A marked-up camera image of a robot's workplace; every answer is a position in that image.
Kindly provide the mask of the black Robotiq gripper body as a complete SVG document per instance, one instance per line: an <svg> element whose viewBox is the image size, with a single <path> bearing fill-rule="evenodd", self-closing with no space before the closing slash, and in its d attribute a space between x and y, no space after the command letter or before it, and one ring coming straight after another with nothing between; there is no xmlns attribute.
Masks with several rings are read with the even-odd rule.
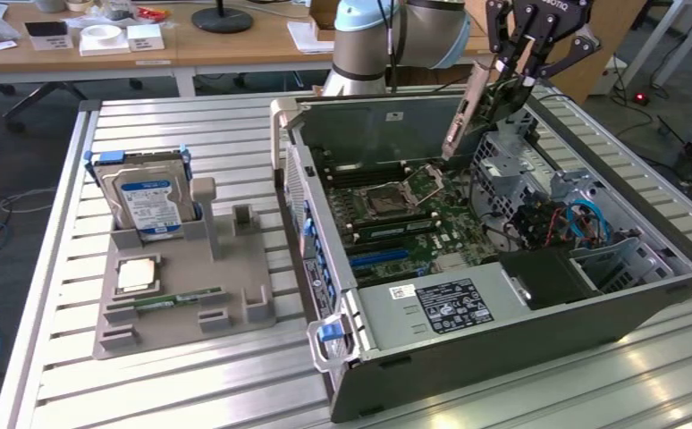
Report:
<svg viewBox="0 0 692 429"><path fill-rule="evenodd" d="M510 39L559 41L589 23L591 4L586 0L512 1L514 29Z"/></svg>

